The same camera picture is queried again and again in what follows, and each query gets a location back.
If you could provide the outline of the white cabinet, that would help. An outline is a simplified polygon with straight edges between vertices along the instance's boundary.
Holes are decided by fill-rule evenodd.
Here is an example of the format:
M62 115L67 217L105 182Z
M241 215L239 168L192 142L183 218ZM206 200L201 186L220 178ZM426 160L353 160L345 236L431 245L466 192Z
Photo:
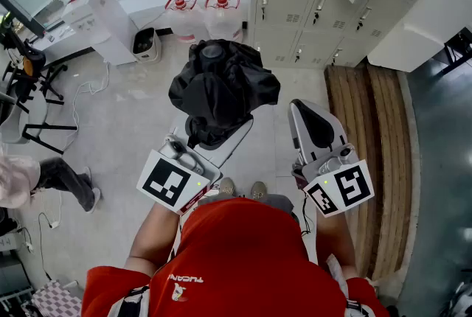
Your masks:
M472 25L472 0L417 0L367 55L374 66L412 72Z

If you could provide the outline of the person's left shoe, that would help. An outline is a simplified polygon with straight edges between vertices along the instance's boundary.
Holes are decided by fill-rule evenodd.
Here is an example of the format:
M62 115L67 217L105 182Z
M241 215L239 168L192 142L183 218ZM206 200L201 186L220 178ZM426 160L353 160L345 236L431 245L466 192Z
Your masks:
M219 196L235 196L235 184L231 178L223 178L218 189Z

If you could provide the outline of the white small appliance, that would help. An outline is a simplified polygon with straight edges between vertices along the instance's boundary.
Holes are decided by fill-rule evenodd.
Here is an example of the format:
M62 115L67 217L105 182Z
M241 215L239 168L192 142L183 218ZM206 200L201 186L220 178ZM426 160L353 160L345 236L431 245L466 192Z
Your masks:
M162 57L162 43L154 28L137 32L133 40L132 53L140 63L159 62Z

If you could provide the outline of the white water dispenser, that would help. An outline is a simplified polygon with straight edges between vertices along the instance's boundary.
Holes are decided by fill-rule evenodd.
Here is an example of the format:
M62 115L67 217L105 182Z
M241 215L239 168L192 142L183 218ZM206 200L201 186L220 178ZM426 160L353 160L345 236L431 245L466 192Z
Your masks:
M137 61L132 45L138 29L118 0L74 0L62 20L113 66Z

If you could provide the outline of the person's red shirt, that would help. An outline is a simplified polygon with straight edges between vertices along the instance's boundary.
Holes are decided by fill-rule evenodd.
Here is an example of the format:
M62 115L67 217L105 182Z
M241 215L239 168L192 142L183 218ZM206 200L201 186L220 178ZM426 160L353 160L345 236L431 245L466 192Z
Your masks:
M371 284L311 262L299 224L247 198L197 207L150 277L88 272L82 317L389 317Z

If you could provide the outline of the checkered cloth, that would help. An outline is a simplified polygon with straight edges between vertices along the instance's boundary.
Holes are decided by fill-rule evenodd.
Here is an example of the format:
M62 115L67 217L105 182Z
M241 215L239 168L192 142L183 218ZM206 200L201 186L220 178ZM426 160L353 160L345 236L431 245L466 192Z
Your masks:
M82 299L56 280L35 291L32 303L43 317L81 317Z

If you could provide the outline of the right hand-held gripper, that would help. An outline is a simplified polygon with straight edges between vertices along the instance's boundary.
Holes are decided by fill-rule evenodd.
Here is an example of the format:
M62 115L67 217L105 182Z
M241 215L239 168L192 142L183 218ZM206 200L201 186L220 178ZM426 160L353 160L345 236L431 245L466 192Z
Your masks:
M336 116L316 103L292 100L289 126L304 164L294 164L292 175L323 216L346 212L373 198L367 163L347 144L347 134Z

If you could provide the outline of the person's right forearm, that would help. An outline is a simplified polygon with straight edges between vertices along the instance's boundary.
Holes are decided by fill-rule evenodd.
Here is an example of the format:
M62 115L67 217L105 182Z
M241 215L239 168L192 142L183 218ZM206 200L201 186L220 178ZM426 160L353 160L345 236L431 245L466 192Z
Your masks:
M324 217L316 213L316 255L318 264L327 270L326 261L333 255L345 279L358 277L355 249L344 213Z

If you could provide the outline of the black side table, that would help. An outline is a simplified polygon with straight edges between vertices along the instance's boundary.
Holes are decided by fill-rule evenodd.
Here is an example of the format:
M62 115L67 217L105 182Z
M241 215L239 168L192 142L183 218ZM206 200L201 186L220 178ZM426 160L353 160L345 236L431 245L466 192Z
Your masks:
M444 51L447 66L441 71L441 75L446 75L472 60L472 32L467 27L462 29L445 43Z

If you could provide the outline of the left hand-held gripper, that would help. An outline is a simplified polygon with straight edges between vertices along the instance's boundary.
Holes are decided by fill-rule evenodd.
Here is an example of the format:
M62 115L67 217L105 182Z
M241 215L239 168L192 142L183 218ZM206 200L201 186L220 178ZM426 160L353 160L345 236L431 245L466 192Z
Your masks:
M254 122L249 119L215 149L199 144L193 150L179 140L190 137L188 118L175 117L162 147L150 152L136 185L144 195L178 215L187 213L221 178L218 168L233 154Z

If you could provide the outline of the wooden slat bench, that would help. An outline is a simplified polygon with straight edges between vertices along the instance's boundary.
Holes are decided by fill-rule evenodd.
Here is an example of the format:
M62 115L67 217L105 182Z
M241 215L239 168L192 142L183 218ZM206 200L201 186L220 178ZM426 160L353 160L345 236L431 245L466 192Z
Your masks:
M373 281L399 271L412 209L412 150L397 72L377 66L328 66L330 111L365 160L374 197L347 212L360 275Z

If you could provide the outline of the person's grey trousers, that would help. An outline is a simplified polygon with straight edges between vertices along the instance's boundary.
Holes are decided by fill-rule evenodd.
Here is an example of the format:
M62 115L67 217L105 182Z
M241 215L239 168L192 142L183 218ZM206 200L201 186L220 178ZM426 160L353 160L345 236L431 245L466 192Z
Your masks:
M232 199L240 199L240 197L232 196L228 194L217 194L217 195L200 199L200 201L197 202L197 206L203 206L203 205L214 203L217 201L225 201L225 200L232 200ZM294 214L294 205L291 203L290 199L284 195L267 194L263 196L261 199L259 199L258 201L267 206L280 209L292 217L296 217L296 215Z

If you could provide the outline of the person's right shoe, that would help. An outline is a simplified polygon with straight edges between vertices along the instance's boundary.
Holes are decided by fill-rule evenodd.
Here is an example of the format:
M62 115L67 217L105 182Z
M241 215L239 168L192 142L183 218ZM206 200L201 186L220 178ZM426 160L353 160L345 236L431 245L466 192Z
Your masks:
M251 198L260 200L268 195L266 185L262 181L256 181L251 188Z

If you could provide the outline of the person's shoe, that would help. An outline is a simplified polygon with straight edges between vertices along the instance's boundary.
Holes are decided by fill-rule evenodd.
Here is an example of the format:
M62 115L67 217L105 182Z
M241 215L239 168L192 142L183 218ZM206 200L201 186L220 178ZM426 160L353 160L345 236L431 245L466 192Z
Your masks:
M235 196L235 184L231 178L223 178L218 189L219 196Z
M268 195L266 185L262 181L256 181L251 188L251 198L260 200Z

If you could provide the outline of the person's left forearm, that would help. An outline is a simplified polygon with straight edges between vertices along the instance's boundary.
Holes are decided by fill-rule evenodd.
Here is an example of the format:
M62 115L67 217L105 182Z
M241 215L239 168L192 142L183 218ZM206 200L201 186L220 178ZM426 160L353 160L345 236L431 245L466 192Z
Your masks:
M124 269L152 277L167 263L179 222L178 214L154 203L133 240Z

